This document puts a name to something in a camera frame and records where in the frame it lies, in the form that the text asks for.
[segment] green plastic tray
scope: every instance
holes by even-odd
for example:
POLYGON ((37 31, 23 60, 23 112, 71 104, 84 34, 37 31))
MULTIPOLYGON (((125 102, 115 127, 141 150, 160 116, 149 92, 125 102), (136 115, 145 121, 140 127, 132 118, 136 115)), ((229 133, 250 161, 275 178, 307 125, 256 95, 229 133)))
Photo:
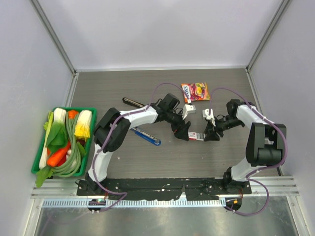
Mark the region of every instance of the green plastic tray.
MULTIPOLYGON (((91 126, 90 126, 90 138, 87 139, 87 142, 85 143, 85 151, 86 154, 85 156, 82 158, 82 163, 81 163, 81 167, 78 169, 78 171, 73 175, 73 176, 81 176, 84 174, 85 168, 87 166, 87 162, 88 162, 88 158, 89 158, 89 152, 90 152, 90 147, 92 144, 92 137, 93 137, 93 131, 94 131, 94 127, 95 127, 95 123, 96 123, 96 116, 97 116, 97 111, 95 108, 90 108, 90 107, 59 107, 62 109, 65 109, 67 112, 71 111, 71 110, 76 110, 78 112, 81 112, 83 110, 88 110, 92 112, 92 119, 91 119, 91 126)), ((41 153, 43 152, 43 148, 44 148, 44 143, 45 143, 45 133, 44 136, 41 140, 41 143, 39 145, 33 166, 31 168, 31 172, 33 174, 36 174, 39 171, 39 161, 41 158, 41 153)))

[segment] dark gray floor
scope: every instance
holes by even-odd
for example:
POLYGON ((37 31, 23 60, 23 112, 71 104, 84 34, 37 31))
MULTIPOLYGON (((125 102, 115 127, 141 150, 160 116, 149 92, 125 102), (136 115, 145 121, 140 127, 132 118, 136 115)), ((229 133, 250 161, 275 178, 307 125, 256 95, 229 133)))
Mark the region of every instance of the dark gray floor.
MULTIPOLYGON (((122 103, 123 97, 147 104, 153 89, 163 82, 179 86, 181 83, 207 82, 209 92, 225 86, 239 91, 248 101, 254 102, 244 69, 200 69, 81 72, 72 106, 95 107, 97 120, 100 120, 111 107, 122 111, 132 110, 132 107, 122 103)), ((169 92, 183 101, 183 94, 170 85, 160 87, 154 101, 164 98, 169 92)), ((226 103, 231 98, 237 97, 224 90, 215 92, 215 115, 227 114, 226 103)), ((203 132, 206 121, 202 119, 201 112, 209 107, 209 102, 199 101, 194 102, 194 105, 197 113, 187 118, 192 123, 190 131, 203 132)), ((143 125, 141 128, 160 138, 161 146, 156 147, 129 131, 123 145, 113 154, 108 168, 109 177, 221 177, 229 166, 244 158, 249 134, 247 128, 236 127, 226 131, 219 142, 185 142, 174 137, 170 124, 166 122, 143 125)), ((91 148, 89 163, 93 152, 94 148, 91 148)), ((277 172, 267 170, 259 175, 276 176, 277 172)))

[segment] toy carrot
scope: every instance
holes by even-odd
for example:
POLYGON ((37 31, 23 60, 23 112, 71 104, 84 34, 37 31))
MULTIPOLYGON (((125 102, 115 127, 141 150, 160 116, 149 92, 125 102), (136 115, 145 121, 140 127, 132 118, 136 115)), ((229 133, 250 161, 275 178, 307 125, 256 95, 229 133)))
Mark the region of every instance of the toy carrot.
POLYGON ((68 111, 69 119, 74 119, 77 114, 78 114, 78 112, 75 110, 68 111))
POLYGON ((47 161, 47 165, 51 167, 57 166, 57 164, 62 160, 62 158, 66 155, 67 151, 71 147, 70 141, 68 141, 67 145, 64 148, 56 151, 47 161))

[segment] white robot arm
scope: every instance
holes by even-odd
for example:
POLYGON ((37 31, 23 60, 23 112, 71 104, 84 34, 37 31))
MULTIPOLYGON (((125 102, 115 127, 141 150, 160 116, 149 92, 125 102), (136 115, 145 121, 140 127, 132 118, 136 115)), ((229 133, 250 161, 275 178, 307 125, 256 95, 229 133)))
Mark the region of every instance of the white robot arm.
MULTIPOLYGON (((208 122, 204 141, 218 141, 219 136, 223 137, 223 131, 239 125, 249 128, 246 157, 227 170, 230 181, 245 182, 254 175, 251 174, 254 170, 278 164, 283 157, 284 143, 278 132, 253 112, 253 109, 256 110, 254 105, 250 108, 238 99, 231 99, 226 107, 228 115, 220 119, 213 116, 212 111, 209 116, 209 109, 203 111, 208 122)), ((275 126, 286 135, 286 127, 283 124, 275 126)))
MULTIPOLYGON (((108 145, 98 154, 94 165, 94 171, 97 176, 97 180, 101 182, 107 177, 107 168, 113 152, 120 147, 129 129, 142 124, 152 124, 165 120, 171 124, 172 131, 174 132, 176 138, 188 141, 188 128, 190 127, 190 122, 185 123, 184 119, 188 113, 195 112, 195 106, 191 104, 185 104, 183 110, 179 113, 176 113, 175 109, 178 104, 179 100, 174 95, 169 93, 164 99, 160 99, 157 103, 152 103, 149 108, 144 106, 132 111, 118 111, 115 108, 109 109, 95 128, 95 153, 101 149, 101 146, 107 138, 113 121, 118 116, 123 114, 132 113, 132 115, 124 116, 117 123, 108 145), (144 109, 145 111, 134 114, 134 112, 144 109)), ((92 185, 93 182, 96 181, 93 174, 93 167, 89 169, 88 175, 89 176, 87 179, 92 185)))

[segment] red snack bag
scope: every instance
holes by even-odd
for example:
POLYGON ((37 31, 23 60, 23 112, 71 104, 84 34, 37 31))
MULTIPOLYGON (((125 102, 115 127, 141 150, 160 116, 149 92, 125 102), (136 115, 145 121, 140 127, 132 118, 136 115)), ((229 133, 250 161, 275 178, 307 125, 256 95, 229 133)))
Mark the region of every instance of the red snack bag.
POLYGON ((210 100, 207 83, 182 84, 182 88, 192 102, 210 100))

